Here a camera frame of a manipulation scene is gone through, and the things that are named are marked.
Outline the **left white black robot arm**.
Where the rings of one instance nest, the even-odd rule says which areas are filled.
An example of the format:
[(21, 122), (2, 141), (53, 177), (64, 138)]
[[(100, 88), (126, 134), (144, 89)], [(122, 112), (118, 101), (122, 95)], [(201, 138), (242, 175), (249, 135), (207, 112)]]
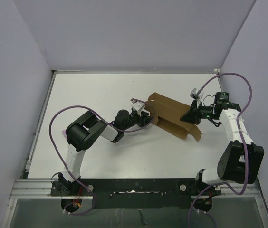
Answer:
[(127, 110), (118, 111), (113, 122), (107, 123), (105, 120), (97, 117), (92, 111), (87, 111), (66, 129), (68, 151), (65, 159), (57, 149), (51, 135), (52, 127), (50, 126), (49, 136), (51, 142), (64, 166), (62, 172), (58, 174), (61, 189), (67, 195), (74, 195), (78, 191), (84, 155), (99, 137), (103, 137), (112, 143), (117, 143), (123, 138), (124, 133), (129, 128), (137, 125), (140, 129), (143, 129), (152, 120), (153, 118), (149, 113), (132, 109), (131, 112)]

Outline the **brown cardboard box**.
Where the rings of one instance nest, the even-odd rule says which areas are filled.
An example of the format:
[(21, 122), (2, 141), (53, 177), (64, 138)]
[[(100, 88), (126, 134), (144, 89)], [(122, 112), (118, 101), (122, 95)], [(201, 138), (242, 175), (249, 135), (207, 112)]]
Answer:
[(202, 132), (196, 125), (180, 120), (189, 111), (189, 105), (156, 92), (148, 97), (147, 104), (145, 109), (154, 117), (152, 124), (180, 139), (186, 139), (187, 135), (196, 141), (201, 139)]

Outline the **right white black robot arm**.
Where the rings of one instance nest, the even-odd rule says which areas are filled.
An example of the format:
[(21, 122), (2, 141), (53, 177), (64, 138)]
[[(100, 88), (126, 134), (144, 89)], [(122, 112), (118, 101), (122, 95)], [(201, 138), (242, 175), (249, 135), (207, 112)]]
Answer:
[(193, 182), (197, 193), (204, 194), (211, 184), (235, 182), (247, 185), (256, 181), (265, 152), (249, 136), (240, 112), (240, 106), (230, 101), (216, 101), (211, 106), (203, 106), (194, 100), (189, 111), (180, 118), (195, 125), (200, 124), (202, 119), (209, 120), (216, 127), (221, 125), (228, 139), (217, 167), (198, 172)]

